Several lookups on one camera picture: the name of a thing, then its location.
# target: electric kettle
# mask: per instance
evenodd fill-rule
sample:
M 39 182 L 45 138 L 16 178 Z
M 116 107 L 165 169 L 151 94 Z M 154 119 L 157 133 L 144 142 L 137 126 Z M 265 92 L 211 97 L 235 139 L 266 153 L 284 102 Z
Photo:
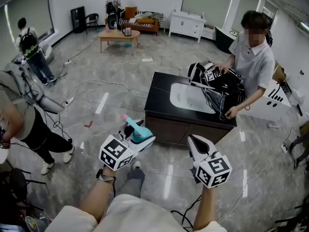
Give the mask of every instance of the electric kettle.
M 132 35 L 132 28 L 124 28 L 124 29 L 122 29 L 122 33 L 125 36 L 131 36 Z

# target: white sink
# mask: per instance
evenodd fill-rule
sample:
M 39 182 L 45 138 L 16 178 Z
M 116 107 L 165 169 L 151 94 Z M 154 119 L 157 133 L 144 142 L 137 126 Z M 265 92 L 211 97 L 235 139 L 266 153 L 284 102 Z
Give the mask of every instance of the white sink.
M 200 87 L 174 83 L 170 89 L 169 100 L 174 106 L 179 108 L 215 114 L 215 111 L 208 106 Z

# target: black table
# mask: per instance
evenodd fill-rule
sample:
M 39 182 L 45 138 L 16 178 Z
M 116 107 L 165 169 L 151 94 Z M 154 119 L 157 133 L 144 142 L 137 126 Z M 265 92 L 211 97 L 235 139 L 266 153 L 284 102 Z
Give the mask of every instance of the black table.
M 145 105 L 145 124 L 156 141 L 186 145 L 187 137 L 195 134 L 215 144 L 237 126 L 235 119 L 220 120 L 218 114 L 174 106 L 169 99 L 173 83 L 189 84 L 185 77 L 154 73 Z

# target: watch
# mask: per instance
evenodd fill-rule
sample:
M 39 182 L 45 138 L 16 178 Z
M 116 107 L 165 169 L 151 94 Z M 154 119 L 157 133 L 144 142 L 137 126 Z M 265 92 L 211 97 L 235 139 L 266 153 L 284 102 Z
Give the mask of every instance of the watch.
M 103 182 L 110 183 L 110 184 L 113 184 L 115 182 L 115 180 L 116 180 L 116 177 L 106 176 L 103 173 L 103 169 L 101 169 L 101 168 L 98 170 L 96 178 L 101 180 L 101 181 L 103 181 Z

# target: wooden coffee table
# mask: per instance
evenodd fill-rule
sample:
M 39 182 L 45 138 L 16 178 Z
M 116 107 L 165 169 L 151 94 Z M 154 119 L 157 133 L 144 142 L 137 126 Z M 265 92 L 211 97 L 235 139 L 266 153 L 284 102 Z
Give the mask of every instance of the wooden coffee table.
M 106 30 L 101 32 L 98 37 L 100 38 L 100 48 L 102 52 L 102 42 L 107 41 L 107 45 L 110 44 L 110 41 L 121 41 L 121 42 L 133 42 L 133 39 L 136 40 L 137 47 L 139 47 L 138 36 L 140 35 L 139 31 L 132 30 L 131 36 L 125 36 L 122 31 L 111 30 L 107 32 Z

